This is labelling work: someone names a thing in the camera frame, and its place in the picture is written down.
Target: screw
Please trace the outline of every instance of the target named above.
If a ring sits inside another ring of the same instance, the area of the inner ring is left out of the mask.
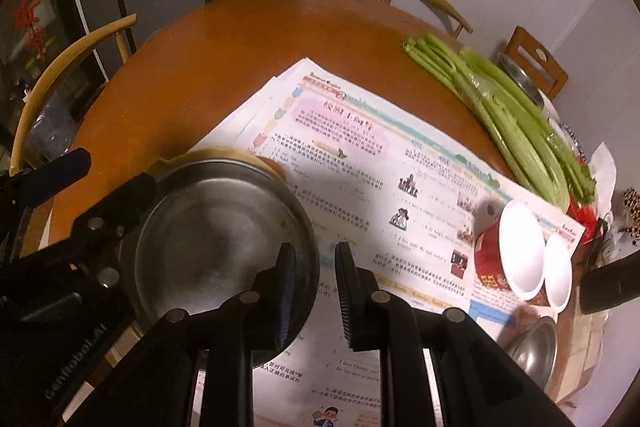
[[[100,216],[95,216],[89,219],[86,222],[86,225],[92,230],[100,230],[104,225],[104,219],[102,219]]]
[[[98,272],[98,282],[105,288],[113,288],[120,280],[120,274],[112,267],[103,268]]]
[[[378,304],[384,304],[391,300],[391,295],[383,290],[376,290],[371,294],[371,299],[373,302],[377,302]]]
[[[465,312],[459,308],[449,308],[444,312],[444,316],[451,322],[462,322],[465,320]]]
[[[180,322],[183,318],[189,315],[182,308],[174,308],[173,310],[169,310],[164,314],[164,318],[166,318],[169,322],[176,323]]]
[[[260,299],[258,292],[248,291],[240,294],[240,301],[243,304],[253,304]]]

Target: red cup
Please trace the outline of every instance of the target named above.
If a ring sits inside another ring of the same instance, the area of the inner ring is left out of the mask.
[[[500,219],[478,237],[476,273],[487,288],[511,290],[526,301],[544,279],[545,239],[536,216],[519,201],[510,201]]]
[[[476,251],[474,252],[476,273],[480,282],[487,288],[510,290],[511,287],[504,275],[500,260],[499,232],[500,220],[481,233],[476,240]]]

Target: celery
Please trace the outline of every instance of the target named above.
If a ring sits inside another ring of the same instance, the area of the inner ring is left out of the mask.
[[[472,48],[468,46],[462,48],[460,55],[473,71],[490,77],[495,84],[506,90],[531,115],[556,156],[562,171],[564,171],[566,181],[571,187],[571,192],[578,203],[591,203],[594,199],[595,181],[591,178],[588,166],[581,165],[578,162],[571,149],[569,149],[564,140],[558,137],[542,114],[542,111],[531,101],[527,94],[504,71]]]
[[[444,86],[460,98],[460,95],[456,91],[456,88],[451,84],[449,73],[443,71],[439,65],[435,64],[426,54],[422,53],[420,49],[411,46],[408,42],[405,42],[402,47],[404,52],[409,55],[415,62],[422,66],[425,70],[435,76]]]
[[[487,66],[481,55],[467,50],[461,53],[463,56],[458,55],[434,35],[407,39],[403,47],[415,62],[470,104],[517,181],[566,210],[569,198],[562,162],[539,119],[528,113],[526,102],[520,102],[520,94],[513,89],[520,89],[518,86],[513,86],[508,77],[505,81],[500,76],[504,73],[495,65],[489,62]]]
[[[454,86],[456,86],[456,88],[460,90],[460,93],[472,105],[476,117],[478,117],[482,124],[484,124],[485,129],[494,140],[495,146],[500,151],[500,154],[502,154],[502,157],[511,169],[511,172],[513,172],[513,175],[515,176],[517,181],[527,190],[530,190],[531,192],[535,192],[537,194],[538,192],[536,188],[533,186],[525,172],[520,167],[520,164],[511,153],[511,150],[503,140],[502,134],[495,125],[491,115],[486,110],[484,105],[482,105],[482,101],[476,88],[468,84],[461,73],[453,73],[452,81]]]

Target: paper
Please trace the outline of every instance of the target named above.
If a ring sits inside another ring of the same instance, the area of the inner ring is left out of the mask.
[[[281,78],[295,70],[303,62],[299,60],[288,70],[280,75]],[[244,131],[244,128],[251,123],[254,116],[261,110],[264,104],[271,100],[274,90],[278,88],[277,78],[272,78],[264,84],[249,100],[246,100],[233,113],[228,115],[222,122],[215,126],[207,136],[201,139],[191,148],[191,151],[208,147],[231,147]]]
[[[591,155],[589,169],[596,180],[596,211],[604,218],[611,210],[616,188],[616,162],[604,142]]]
[[[231,118],[225,133],[242,127],[235,147],[283,167],[318,235],[321,276],[299,337],[254,370],[257,427],[379,423],[377,354],[353,353],[344,339],[337,241],[351,243],[356,265],[372,270],[381,287],[428,311],[462,308],[501,344],[551,314],[482,286],[475,238],[511,199],[538,216],[545,237],[559,232],[571,253],[580,224],[446,134],[311,60],[261,92],[251,104],[259,113],[248,124]]]

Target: metal bowl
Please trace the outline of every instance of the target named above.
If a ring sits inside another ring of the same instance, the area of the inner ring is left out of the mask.
[[[277,176],[229,158],[178,166],[158,180],[141,223],[118,253],[139,334],[173,308],[205,312],[250,289],[287,242],[296,249],[296,282],[284,347],[296,338],[318,290],[319,254],[305,211]]]
[[[556,363],[556,323],[551,317],[542,317],[506,351],[531,380],[544,389]]]
[[[529,78],[529,75],[517,65],[517,63],[504,53],[498,54],[498,61],[502,65],[503,70],[511,77],[513,82],[518,84],[522,90],[527,93],[527,96],[531,99],[531,102],[536,104],[540,109],[545,107],[545,101],[540,95],[540,91],[536,87],[536,84]]]

